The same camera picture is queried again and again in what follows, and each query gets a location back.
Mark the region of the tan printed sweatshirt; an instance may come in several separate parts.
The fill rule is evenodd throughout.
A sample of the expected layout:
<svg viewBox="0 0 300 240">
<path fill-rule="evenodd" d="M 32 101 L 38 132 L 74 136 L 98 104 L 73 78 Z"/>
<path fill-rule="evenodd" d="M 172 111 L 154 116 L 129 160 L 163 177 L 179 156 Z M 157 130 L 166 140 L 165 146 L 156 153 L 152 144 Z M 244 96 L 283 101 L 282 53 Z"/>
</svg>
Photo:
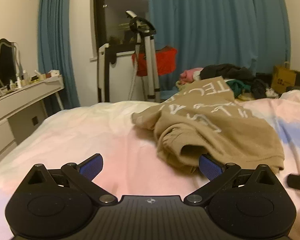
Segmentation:
<svg viewBox="0 0 300 240">
<path fill-rule="evenodd" d="M 157 155 L 186 173 L 202 154 L 254 169 L 284 169 L 285 154 L 275 129 L 235 102 L 222 77 L 195 81 L 159 105 L 132 114 L 132 123 L 153 131 Z"/>
</svg>

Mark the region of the white dressing table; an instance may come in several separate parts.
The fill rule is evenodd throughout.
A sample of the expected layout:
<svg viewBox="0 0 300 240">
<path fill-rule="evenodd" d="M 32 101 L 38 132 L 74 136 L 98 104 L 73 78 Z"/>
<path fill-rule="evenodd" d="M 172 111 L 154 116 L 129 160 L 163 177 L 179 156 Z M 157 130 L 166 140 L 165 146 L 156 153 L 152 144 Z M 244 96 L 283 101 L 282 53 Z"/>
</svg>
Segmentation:
<svg viewBox="0 0 300 240">
<path fill-rule="evenodd" d="M 54 76 L 18 89 L 0 98 L 0 161 L 29 137 L 47 118 L 43 100 L 64 88 L 62 76 Z"/>
</svg>

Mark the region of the red fuzzy cloth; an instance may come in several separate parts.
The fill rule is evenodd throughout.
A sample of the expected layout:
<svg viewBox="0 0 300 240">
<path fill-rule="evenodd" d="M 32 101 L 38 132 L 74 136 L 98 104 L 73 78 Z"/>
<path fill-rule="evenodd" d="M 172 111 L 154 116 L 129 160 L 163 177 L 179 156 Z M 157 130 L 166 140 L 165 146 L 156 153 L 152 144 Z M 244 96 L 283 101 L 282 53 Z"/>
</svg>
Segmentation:
<svg viewBox="0 0 300 240">
<path fill-rule="evenodd" d="M 170 74 L 175 71 L 175 57 L 177 53 L 178 51 L 170 46 L 165 46 L 161 50 L 156 51 L 155 55 L 159 76 Z M 147 76 L 145 53 L 139 54 L 137 76 Z"/>
</svg>

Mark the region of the black clothes pile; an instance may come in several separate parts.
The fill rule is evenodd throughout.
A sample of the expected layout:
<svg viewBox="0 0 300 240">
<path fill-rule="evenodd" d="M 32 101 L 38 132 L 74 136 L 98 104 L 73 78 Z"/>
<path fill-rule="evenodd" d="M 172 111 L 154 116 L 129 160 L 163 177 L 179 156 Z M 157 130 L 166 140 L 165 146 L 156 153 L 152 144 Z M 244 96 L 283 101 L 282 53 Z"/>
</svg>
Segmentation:
<svg viewBox="0 0 300 240">
<path fill-rule="evenodd" d="M 224 80 L 236 79 L 251 85 L 250 93 L 254 99 L 263 99 L 267 97 L 268 85 L 263 80 L 254 76 L 248 68 L 225 63 L 206 66 L 200 72 L 200 78 L 202 80 L 219 76 Z"/>
</svg>

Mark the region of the white folded treadmill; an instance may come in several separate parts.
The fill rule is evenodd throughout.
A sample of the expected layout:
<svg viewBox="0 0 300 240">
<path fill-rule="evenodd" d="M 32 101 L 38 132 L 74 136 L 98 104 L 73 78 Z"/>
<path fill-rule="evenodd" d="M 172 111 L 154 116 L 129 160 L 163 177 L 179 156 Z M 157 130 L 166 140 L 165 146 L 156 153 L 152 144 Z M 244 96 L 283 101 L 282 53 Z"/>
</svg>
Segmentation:
<svg viewBox="0 0 300 240">
<path fill-rule="evenodd" d="M 98 49 L 97 96 L 98 102 L 110 102 L 110 65 L 116 63 L 117 51 L 105 43 Z"/>
</svg>

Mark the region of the dark window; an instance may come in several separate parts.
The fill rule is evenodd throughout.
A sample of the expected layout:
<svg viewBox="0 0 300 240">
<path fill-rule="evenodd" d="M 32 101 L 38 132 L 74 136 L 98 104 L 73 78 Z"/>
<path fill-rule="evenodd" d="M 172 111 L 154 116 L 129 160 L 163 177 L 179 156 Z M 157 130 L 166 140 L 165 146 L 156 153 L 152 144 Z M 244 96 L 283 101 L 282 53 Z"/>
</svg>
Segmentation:
<svg viewBox="0 0 300 240">
<path fill-rule="evenodd" d="M 135 34 L 130 30 L 131 10 L 137 16 L 149 19 L 148 0 L 93 0 L 96 48 L 104 44 L 133 49 Z"/>
</svg>

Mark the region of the pink garment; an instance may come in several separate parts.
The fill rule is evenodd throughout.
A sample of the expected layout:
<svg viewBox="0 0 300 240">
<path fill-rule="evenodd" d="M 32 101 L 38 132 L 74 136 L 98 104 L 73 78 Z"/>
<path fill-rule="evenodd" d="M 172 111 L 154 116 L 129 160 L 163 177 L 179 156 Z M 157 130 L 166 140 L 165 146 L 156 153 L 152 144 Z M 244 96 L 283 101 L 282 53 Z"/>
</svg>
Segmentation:
<svg viewBox="0 0 300 240">
<path fill-rule="evenodd" d="M 184 85 L 186 83 L 193 83 L 194 81 L 201 80 L 200 72 L 203 68 L 192 68 L 189 70 L 185 70 L 183 73 L 179 75 L 179 83 Z"/>
</svg>

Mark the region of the blue curtain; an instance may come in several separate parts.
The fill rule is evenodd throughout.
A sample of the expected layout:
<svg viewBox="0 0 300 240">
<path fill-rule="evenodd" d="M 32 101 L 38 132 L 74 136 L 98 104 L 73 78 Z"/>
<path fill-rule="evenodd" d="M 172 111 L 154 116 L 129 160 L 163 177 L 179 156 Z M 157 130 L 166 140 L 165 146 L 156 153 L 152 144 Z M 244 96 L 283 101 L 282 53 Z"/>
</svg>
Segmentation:
<svg viewBox="0 0 300 240">
<path fill-rule="evenodd" d="M 79 106 L 70 48 L 70 0 L 40 0 L 38 11 L 38 67 L 58 70 L 63 77 L 61 99 L 66 109 Z"/>
<path fill-rule="evenodd" d="M 252 73 L 271 73 L 290 60 L 285 0 L 149 0 L 155 46 L 177 50 L 176 68 L 160 77 L 171 93 L 179 75 L 230 63 Z"/>
</svg>

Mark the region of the green garment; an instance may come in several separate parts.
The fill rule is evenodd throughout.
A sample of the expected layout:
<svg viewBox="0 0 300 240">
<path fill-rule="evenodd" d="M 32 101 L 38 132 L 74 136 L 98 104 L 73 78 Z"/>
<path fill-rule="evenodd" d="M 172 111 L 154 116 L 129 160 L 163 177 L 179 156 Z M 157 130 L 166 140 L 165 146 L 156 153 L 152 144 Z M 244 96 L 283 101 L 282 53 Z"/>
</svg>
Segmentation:
<svg viewBox="0 0 300 240">
<path fill-rule="evenodd" d="M 232 89 L 235 98 L 238 98 L 244 93 L 250 93 L 251 91 L 251 85 L 248 85 L 240 80 L 228 80 L 226 81 L 226 84 Z"/>
</svg>

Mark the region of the pink blue white duvet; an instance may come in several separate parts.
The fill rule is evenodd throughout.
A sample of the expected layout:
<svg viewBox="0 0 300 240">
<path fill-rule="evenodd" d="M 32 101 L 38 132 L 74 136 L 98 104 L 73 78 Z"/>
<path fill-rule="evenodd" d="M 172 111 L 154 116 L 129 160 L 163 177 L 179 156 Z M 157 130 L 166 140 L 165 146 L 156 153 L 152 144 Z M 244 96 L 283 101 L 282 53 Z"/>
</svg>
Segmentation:
<svg viewBox="0 0 300 240">
<path fill-rule="evenodd" d="M 95 153 L 104 166 L 95 183 L 121 197 L 135 195 L 179 195 L 185 197 L 207 183 L 200 173 L 178 173 L 157 157 L 153 134 L 138 130 L 131 114 L 149 107 L 148 102 L 98 103 L 61 111 L 39 128 L 0 162 L 0 239 L 11 239 L 5 207 L 34 164 L 60 168 L 80 163 Z M 300 90 L 279 99 L 243 103 L 243 107 L 265 119 L 282 140 L 285 168 L 281 183 L 291 173 L 300 174 Z"/>
</svg>

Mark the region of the black framed wavy mirror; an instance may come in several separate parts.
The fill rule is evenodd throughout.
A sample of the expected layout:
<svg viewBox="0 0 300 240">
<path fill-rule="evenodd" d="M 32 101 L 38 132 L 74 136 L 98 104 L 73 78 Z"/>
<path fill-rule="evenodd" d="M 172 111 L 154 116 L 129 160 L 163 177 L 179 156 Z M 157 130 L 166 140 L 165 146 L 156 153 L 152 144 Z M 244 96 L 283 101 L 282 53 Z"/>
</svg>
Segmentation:
<svg viewBox="0 0 300 240">
<path fill-rule="evenodd" d="M 16 46 L 5 38 L 0 39 L 0 88 L 17 80 Z"/>
</svg>

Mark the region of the left blue curtain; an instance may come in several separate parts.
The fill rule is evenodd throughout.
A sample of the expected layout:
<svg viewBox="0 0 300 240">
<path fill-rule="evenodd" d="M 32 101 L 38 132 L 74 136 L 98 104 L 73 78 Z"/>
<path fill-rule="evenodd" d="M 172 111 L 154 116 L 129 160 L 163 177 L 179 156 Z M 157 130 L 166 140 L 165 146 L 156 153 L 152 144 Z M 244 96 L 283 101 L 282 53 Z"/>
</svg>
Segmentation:
<svg viewBox="0 0 300 240">
<path fill-rule="evenodd" d="M 79 106 L 70 48 L 70 0 L 40 0 L 38 11 L 38 67 L 58 70 L 63 77 L 61 99 L 66 109 Z"/>
</svg>

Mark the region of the right blue curtain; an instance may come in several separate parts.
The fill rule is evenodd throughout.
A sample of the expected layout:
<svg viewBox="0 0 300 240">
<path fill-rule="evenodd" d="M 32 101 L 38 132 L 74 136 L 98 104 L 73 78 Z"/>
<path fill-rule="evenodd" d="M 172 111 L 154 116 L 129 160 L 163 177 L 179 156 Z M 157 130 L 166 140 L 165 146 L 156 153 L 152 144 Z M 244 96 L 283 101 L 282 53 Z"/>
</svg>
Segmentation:
<svg viewBox="0 0 300 240">
<path fill-rule="evenodd" d="M 177 50 L 176 68 L 160 77 L 171 93 L 179 75 L 230 63 L 252 73 L 271 73 L 290 60 L 285 0 L 149 0 L 155 46 Z"/>
</svg>

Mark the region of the brown cardboard box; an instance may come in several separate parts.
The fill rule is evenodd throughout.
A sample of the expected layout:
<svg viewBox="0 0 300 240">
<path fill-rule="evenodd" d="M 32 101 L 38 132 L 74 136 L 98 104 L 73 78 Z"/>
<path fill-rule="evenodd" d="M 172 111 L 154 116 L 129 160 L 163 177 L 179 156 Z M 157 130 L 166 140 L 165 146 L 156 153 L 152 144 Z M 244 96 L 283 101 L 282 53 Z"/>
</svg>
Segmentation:
<svg viewBox="0 0 300 240">
<path fill-rule="evenodd" d="M 290 63 L 284 62 L 283 65 L 273 67 L 271 88 L 278 94 L 282 94 L 289 86 L 294 86 L 296 81 L 296 72 L 290 69 Z"/>
</svg>

